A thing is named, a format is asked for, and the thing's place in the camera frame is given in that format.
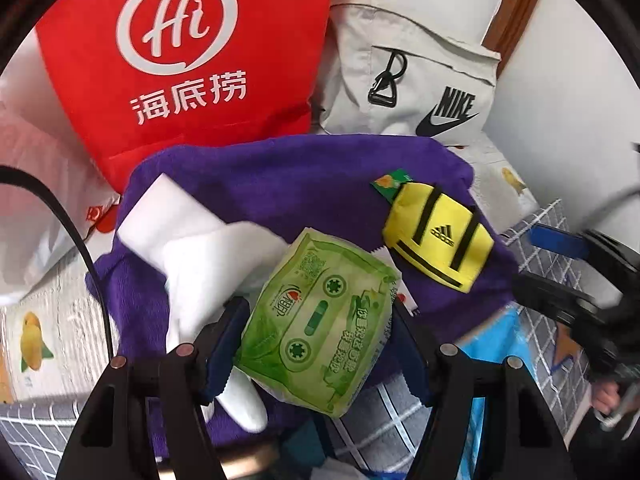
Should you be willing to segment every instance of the metal screw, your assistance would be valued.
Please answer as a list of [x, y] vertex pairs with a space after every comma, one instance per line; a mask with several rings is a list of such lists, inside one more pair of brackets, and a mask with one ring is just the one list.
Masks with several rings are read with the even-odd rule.
[[444, 355], [448, 355], [449, 357], [452, 357], [458, 353], [458, 347], [455, 345], [452, 345], [451, 343], [444, 343], [443, 345], [440, 345], [440, 351]]
[[517, 370], [518, 368], [522, 368], [522, 365], [524, 363], [522, 362], [522, 359], [520, 359], [519, 357], [515, 355], [510, 355], [509, 357], [507, 357], [507, 364], [511, 368], [515, 368]]
[[127, 364], [127, 358], [122, 355], [116, 355], [116, 357], [111, 360], [110, 364], [111, 368], [115, 368], [117, 370]]
[[175, 349], [175, 353], [180, 357], [187, 357], [187, 355], [193, 354], [193, 345], [191, 343], [182, 343]]

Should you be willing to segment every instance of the green label tag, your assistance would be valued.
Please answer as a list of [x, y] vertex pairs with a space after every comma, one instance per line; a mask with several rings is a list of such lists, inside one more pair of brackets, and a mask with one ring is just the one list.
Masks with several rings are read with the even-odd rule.
[[405, 182], [414, 180], [405, 170], [399, 169], [374, 180], [371, 185], [391, 204]]

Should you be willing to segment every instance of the qr code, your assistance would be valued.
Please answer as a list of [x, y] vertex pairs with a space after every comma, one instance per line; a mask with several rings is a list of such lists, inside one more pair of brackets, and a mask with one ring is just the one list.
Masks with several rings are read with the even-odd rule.
[[307, 253], [300, 262], [299, 269], [304, 272], [310, 279], [315, 279], [322, 272], [326, 262], [321, 260], [315, 253]]

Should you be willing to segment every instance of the purple towel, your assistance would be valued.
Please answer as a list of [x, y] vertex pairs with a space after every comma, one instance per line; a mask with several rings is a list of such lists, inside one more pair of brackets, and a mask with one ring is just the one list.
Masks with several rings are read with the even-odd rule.
[[[175, 146], [157, 153], [131, 175], [117, 225], [154, 180], [166, 173], [225, 222], [253, 221], [289, 243], [303, 228], [313, 227], [372, 251], [383, 245], [389, 204], [369, 183], [398, 168], [417, 182], [439, 184], [457, 202], [474, 204], [468, 192], [472, 168], [433, 139], [300, 135], [224, 148]], [[482, 224], [496, 243], [469, 294], [433, 281], [394, 254], [420, 309], [417, 319], [428, 323], [442, 342], [464, 335], [511, 300], [516, 263], [484, 217]], [[111, 253], [100, 257], [96, 267], [120, 330], [118, 352], [129, 358], [163, 354], [169, 311], [164, 276], [117, 237]], [[383, 351], [369, 383], [397, 370], [396, 360]], [[260, 393], [267, 405], [268, 431], [292, 428], [303, 420], [305, 410]], [[157, 415], [152, 421], [156, 455], [166, 456]], [[219, 405], [209, 434], [217, 446], [252, 437]]]

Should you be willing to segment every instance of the yellow adidas pouch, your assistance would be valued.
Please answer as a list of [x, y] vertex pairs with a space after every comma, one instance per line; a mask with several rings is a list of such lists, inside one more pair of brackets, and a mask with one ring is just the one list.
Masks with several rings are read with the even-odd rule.
[[438, 186], [408, 182], [392, 203], [382, 235], [387, 247], [430, 278], [469, 292], [494, 245], [479, 219], [478, 211]]

